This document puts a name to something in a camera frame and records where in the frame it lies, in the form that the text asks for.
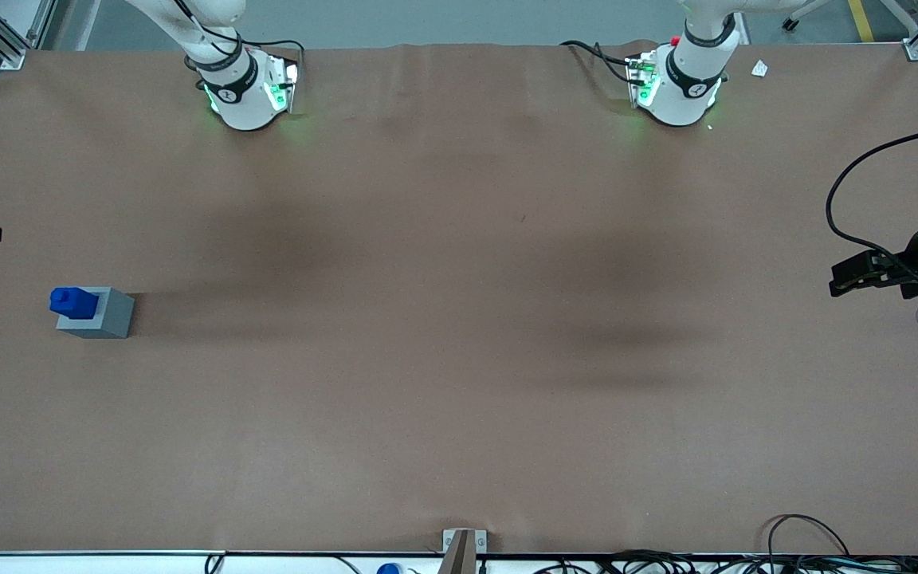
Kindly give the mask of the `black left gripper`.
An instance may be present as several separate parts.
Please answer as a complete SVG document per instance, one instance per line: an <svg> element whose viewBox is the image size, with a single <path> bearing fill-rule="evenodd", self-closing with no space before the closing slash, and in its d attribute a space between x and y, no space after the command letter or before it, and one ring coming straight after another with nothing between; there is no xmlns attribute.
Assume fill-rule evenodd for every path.
<svg viewBox="0 0 918 574"><path fill-rule="evenodd" d="M911 236L897 257L899 261L880 250L865 250L854 255L848 260L849 275L832 275L830 296L837 298L859 289L892 287L896 280L890 276L903 275L903 266L900 265L902 261L908 268L904 272L908 277L900 285L900 294L903 299L918 297L918 231Z"/></svg>

